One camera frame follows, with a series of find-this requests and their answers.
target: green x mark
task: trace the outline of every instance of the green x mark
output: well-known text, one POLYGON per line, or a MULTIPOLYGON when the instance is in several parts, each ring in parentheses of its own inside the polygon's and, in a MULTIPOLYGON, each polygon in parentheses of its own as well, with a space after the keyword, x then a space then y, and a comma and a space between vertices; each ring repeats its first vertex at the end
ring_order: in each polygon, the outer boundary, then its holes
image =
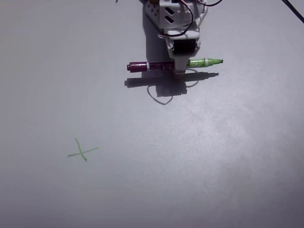
POLYGON ((90 152, 90 151, 94 151, 94 150, 97 150, 97 149, 98 149, 98 147, 96 147, 96 148, 90 149, 90 150, 88 150, 88 151, 82 152, 82 151, 81 151, 81 148, 80 148, 80 143, 79 143, 78 139, 75 138, 75 140, 76 140, 76 143, 77 143, 77 145, 78 145, 79 153, 70 154, 70 155, 68 155, 68 157, 72 157, 72 156, 75 156, 75 155, 81 155, 81 157, 86 161, 86 157, 84 156, 84 153, 88 153, 88 152, 90 152))

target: green marker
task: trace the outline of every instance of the green marker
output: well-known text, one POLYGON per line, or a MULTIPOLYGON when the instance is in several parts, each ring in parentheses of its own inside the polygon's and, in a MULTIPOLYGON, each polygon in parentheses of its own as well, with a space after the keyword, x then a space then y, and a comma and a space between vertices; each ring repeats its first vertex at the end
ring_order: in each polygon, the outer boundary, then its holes
MULTIPOLYGON (((187 69, 189 68, 201 68, 201 67, 210 67, 215 64, 223 63, 222 59, 213 59, 213 58, 202 58, 202 59, 193 59, 189 60, 187 64, 187 69)), ((150 70, 173 70, 174 61, 168 62, 131 62, 127 65, 127 70, 131 73, 136 72, 145 72, 150 70)))
POLYGON ((222 59, 213 59, 213 58, 202 58, 197 60, 189 60, 187 68, 201 68, 201 67, 210 67, 216 64, 221 64, 224 61, 222 59))

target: table surface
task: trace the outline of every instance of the table surface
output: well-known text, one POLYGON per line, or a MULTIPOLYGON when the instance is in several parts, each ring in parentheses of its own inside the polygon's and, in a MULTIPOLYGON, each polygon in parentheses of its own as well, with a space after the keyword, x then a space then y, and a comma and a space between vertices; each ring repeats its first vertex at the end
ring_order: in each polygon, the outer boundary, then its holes
POLYGON ((280 0, 224 0, 197 55, 218 75, 150 86, 174 95, 160 105, 124 84, 163 76, 126 71, 167 57, 142 10, 0 1, 1 227, 304 227, 304 25, 280 0), (87 162, 75 138, 99 148, 87 162))

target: wire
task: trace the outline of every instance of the wire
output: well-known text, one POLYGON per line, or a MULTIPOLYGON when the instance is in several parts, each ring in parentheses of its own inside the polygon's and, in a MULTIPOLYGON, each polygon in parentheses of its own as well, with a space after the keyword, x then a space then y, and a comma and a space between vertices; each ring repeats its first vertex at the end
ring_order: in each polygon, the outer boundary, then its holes
POLYGON ((288 1, 288 0, 282 0, 286 6, 304 23, 303 16, 299 13, 299 11, 296 10, 296 8, 288 1))
POLYGON ((193 16, 193 12, 191 10, 191 8, 189 7, 189 5, 184 1, 184 0, 180 0, 180 2, 190 11, 191 13, 191 23, 188 25, 188 27, 180 34, 175 34, 175 35, 169 35, 169 34, 165 34, 165 33, 161 33, 158 36, 160 38, 166 38, 166 37, 180 37, 184 34, 186 34, 186 32, 190 29, 191 25, 193 24, 194 21, 194 16, 193 16))
POLYGON ((223 0, 219 0, 217 1, 216 3, 213 3, 213 4, 205 4, 205 3, 202 3, 201 0, 196 0, 199 4, 203 5, 203 6, 209 6, 209 7, 212 7, 212 6, 216 6, 218 4, 220 4, 223 0))
POLYGON ((151 85, 149 85, 149 86, 147 87, 147 92, 148 92, 149 96, 150 96, 155 102, 159 103, 160 105, 167 105, 167 104, 169 104, 169 103, 173 100, 173 96, 171 96, 170 100, 167 101, 166 103, 163 103, 163 102, 157 100, 155 97, 153 97, 153 96, 151 95, 150 90, 149 90, 150 87, 151 87, 151 85))

